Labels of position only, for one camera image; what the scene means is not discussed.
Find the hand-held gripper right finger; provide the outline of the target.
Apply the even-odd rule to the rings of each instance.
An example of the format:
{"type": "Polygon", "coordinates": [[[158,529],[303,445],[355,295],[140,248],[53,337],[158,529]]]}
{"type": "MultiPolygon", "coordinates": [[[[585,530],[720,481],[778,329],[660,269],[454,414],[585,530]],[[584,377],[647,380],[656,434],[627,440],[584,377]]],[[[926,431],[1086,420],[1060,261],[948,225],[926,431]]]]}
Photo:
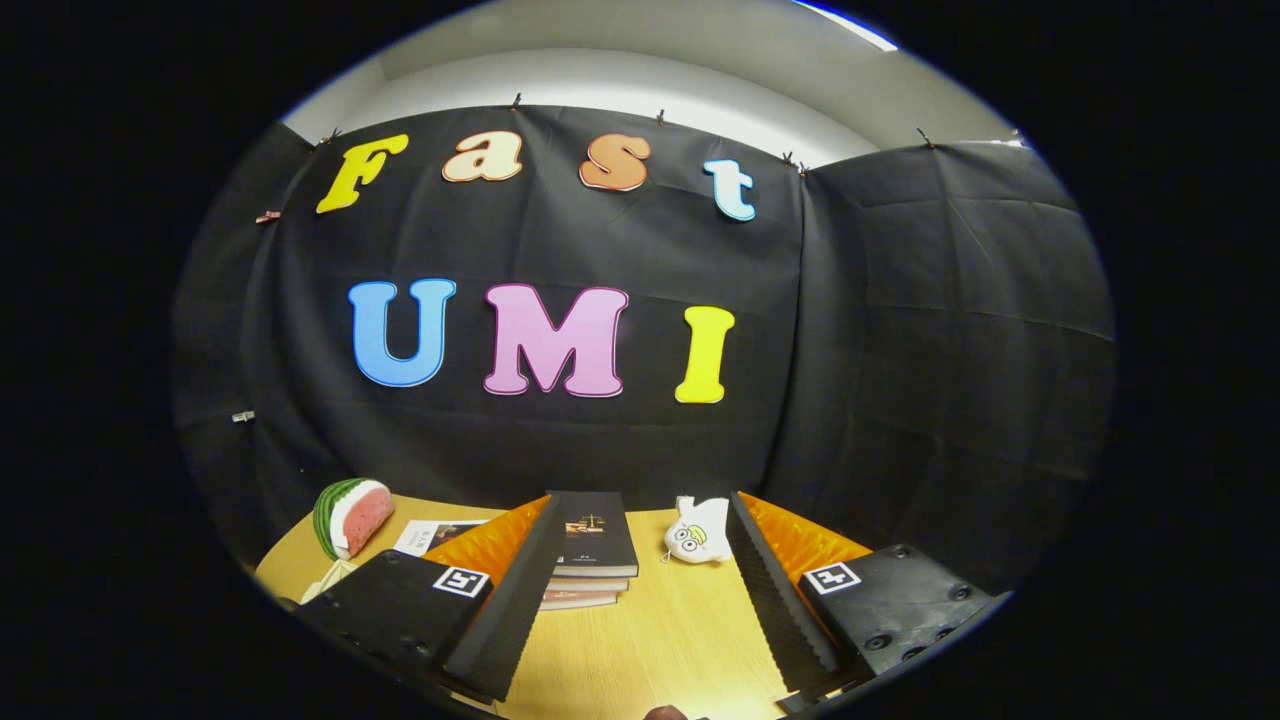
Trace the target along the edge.
{"type": "Polygon", "coordinates": [[[922,550],[872,551],[745,493],[727,537],[787,706],[852,700],[938,656],[1010,600],[922,550]]]}

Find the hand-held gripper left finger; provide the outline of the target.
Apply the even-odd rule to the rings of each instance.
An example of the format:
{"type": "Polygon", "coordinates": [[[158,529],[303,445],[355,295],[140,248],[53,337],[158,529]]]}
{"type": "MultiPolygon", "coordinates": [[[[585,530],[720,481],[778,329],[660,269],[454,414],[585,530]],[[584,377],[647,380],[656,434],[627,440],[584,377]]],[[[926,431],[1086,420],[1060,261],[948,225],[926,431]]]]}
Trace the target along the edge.
{"type": "Polygon", "coordinates": [[[387,550],[300,606],[344,652],[426,694],[507,698],[564,538],[547,495],[419,559],[387,550]]]}

